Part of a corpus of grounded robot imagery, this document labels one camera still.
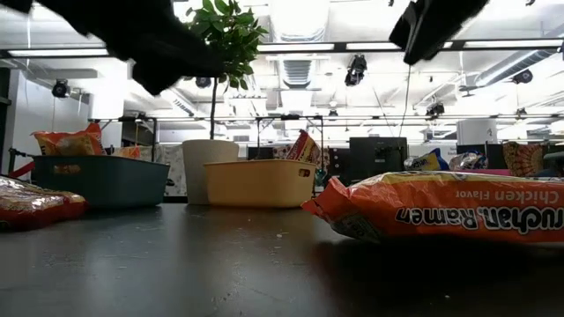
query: yellow basket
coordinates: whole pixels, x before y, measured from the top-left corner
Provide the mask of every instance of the yellow basket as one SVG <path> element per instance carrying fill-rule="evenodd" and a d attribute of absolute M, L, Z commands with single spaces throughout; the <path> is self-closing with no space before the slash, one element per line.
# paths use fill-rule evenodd
<path fill-rule="evenodd" d="M 210 204 L 237 207 L 299 207 L 311 198 L 315 165 L 264 159 L 205 164 Z"/>

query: computer monitor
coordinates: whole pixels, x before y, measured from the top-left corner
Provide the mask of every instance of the computer monitor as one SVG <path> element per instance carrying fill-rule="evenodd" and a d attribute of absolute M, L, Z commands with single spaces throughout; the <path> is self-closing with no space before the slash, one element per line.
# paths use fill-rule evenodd
<path fill-rule="evenodd" d="M 348 179 L 354 183 L 381 173 L 404 171 L 405 137 L 351 137 Z"/>

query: plant stem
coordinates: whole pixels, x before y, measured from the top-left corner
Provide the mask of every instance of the plant stem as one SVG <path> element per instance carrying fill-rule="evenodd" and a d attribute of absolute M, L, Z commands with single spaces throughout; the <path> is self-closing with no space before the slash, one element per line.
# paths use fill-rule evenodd
<path fill-rule="evenodd" d="M 215 136 L 215 99 L 218 92 L 218 78 L 213 79 L 213 95 L 211 96 L 211 112 L 210 112 L 210 140 Z"/>

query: teal bin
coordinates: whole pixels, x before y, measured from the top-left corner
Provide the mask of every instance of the teal bin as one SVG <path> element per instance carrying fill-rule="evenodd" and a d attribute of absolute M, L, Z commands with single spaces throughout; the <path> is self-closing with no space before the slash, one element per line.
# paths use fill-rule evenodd
<path fill-rule="evenodd" d="M 91 208 L 122 209 L 162 203 L 170 166 L 115 156 L 36 156 L 43 188 L 83 196 Z"/>

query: table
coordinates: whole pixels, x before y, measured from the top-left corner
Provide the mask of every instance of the table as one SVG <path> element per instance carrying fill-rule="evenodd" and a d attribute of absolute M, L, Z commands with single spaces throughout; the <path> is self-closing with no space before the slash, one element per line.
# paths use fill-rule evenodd
<path fill-rule="evenodd" d="M 0 316 L 559 316 L 560 252 L 163 204 L 0 235 Z"/>

